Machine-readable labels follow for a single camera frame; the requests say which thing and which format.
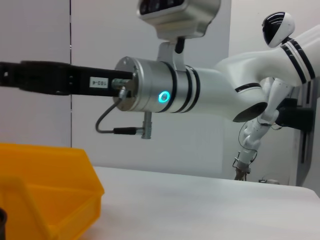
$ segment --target white wall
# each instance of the white wall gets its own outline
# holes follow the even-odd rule
[[[262,22],[265,17],[284,11],[290,13],[295,20],[293,37],[320,24],[320,3],[318,0],[233,0],[231,7],[229,55],[243,52],[267,50],[262,35]],[[228,168],[237,155],[240,146],[238,134],[242,124],[224,121],[224,167],[227,178],[234,177],[234,171]],[[297,161],[294,152],[295,131],[283,128],[270,130],[262,140],[255,163],[252,164],[250,181],[258,181],[265,174],[287,184],[292,161]]]
[[[69,1],[0,1],[0,62],[70,62]],[[69,96],[0,87],[0,142],[71,145]]]
[[[161,41],[153,27],[136,16],[137,3],[137,0],[73,0],[72,63],[113,69],[125,56],[155,60]],[[210,68],[228,56],[230,12],[231,1],[223,0],[207,35],[186,42],[188,65]],[[220,117],[154,114],[152,140],[98,134],[95,122],[112,103],[106,97],[72,97],[72,146],[85,149],[94,165],[197,176],[223,175]],[[139,127],[142,121],[142,113],[115,109],[101,128]]]

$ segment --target black robot end effector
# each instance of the black robot end effector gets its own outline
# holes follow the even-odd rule
[[[113,79],[132,79],[132,72],[74,66],[62,62],[0,62],[0,86],[49,95],[117,97]]]

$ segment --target gray cable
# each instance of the gray cable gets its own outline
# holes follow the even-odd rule
[[[99,128],[99,125],[101,123],[101,121],[113,110],[115,109],[120,103],[122,102],[122,99],[119,98],[118,101],[116,101],[111,107],[109,107],[100,117],[99,119],[96,121],[95,123],[95,130],[100,133],[100,134],[113,134],[114,131],[113,130],[101,130]]]

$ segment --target yellow storage bin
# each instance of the yellow storage bin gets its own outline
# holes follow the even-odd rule
[[[99,218],[103,194],[83,150],[0,144],[7,240],[76,240]]]

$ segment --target white table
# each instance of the white table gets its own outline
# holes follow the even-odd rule
[[[80,240],[320,240],[320,199],[306,188],[95,170],[101,217]]]

